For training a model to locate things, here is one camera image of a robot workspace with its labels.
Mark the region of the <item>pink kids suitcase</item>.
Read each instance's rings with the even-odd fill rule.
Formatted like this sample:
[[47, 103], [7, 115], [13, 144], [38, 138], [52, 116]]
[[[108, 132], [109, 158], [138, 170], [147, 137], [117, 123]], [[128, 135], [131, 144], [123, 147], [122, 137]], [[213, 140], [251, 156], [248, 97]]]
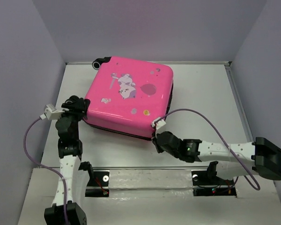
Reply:
[[85, 122], [95, 128], [150, 140], [151, 123], [170, 109], [171, 67], [117, 56], [97, 58], [97, 70], [86, 93]]

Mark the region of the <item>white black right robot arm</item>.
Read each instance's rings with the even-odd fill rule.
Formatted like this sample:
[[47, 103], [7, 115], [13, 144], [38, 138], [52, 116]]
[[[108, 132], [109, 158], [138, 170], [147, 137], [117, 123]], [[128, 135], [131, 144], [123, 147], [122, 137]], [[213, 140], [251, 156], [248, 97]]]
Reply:
[[167, 152], [181, 161], [209, 162], [206, 178], [212, 184], [251, 173], [268, 180], [281, 180], [281, 149], [264, 137], [225, 146], [199, 139], [182, 140], [165, 131], [152, 142], [159, 153]]

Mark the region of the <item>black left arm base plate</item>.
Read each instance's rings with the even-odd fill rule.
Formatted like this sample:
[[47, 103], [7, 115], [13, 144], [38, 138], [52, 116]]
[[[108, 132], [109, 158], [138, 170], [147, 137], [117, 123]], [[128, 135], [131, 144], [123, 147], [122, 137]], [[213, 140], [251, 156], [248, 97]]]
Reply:
[[86, 197], [109, 197], [109, 181], [110, 171], [108, 170], [95, 170], [94, 177], [90, 178], [85, 196]]

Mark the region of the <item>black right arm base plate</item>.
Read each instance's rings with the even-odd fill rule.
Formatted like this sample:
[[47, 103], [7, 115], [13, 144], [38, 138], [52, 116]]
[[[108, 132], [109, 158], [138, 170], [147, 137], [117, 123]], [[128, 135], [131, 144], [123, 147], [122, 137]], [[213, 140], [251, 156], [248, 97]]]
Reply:
[[206, 171], [192, 171], [193, 196], [237, 196], [234, 180], [207, 177]]

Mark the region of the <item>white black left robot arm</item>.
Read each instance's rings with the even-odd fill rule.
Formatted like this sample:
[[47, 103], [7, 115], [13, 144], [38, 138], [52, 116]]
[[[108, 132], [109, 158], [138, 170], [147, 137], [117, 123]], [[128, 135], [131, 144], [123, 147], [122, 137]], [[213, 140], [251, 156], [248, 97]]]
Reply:
[[85, 225], [86, 213], [81, 207], [87, 185], [94, 181], [90, 162], [82, 162], [79, 122], [85, 119], [90, 101], [71, 96], [62, 104], [62, 111], [49, 106], [46, 116], [56, 120], [58, 139], [59, 181], [52, 205], [44, 210], [48, 225]]

